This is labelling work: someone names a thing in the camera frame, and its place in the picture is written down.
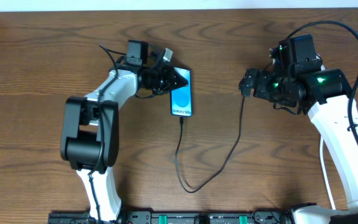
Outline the blue screen Galaxy smartphone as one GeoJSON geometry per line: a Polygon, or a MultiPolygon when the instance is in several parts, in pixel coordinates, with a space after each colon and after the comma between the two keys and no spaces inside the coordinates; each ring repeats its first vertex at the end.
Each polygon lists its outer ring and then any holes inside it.
{"type": "Polygon", "coordinates": [[[187,80],[187,86],[171,91],[171,114],[174,116],[191,117],[192,112],[192,92],[191,92],[191,72],[183,68],[175,67],[184,79],[187,80]]]}

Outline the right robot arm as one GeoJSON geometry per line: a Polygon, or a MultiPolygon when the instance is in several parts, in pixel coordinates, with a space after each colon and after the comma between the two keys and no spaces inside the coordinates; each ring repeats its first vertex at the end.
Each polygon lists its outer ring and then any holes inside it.
{"type": "Polygon", "coordinates": [[[347,210],[315,203],[294,206],[281,223],[358,223],[358,110],[351,86],[338,68],[325,69],[311,35],[291,37],[270,49],[273,70],[250,68],[239,82],[244,97],[273,103],[276,110],[304,113],[317,128],[344,187],[347,210]]]}

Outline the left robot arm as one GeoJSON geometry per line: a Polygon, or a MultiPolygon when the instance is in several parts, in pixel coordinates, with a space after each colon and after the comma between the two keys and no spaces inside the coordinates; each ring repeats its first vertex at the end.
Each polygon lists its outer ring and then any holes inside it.
{"type": "Polygon", "coordinates": [[[66,100],[60,155],[83,182],[90,210],[88,223],[126,223],[113,167],[119,152],[119,110],[138,91],[150,97],[190,85],[190,71],[174,67],[173,52],[150,50],[149,43],[129,40],[127,51],[103,50],[112,61],[107,79],[85,96],[66,100]]]}

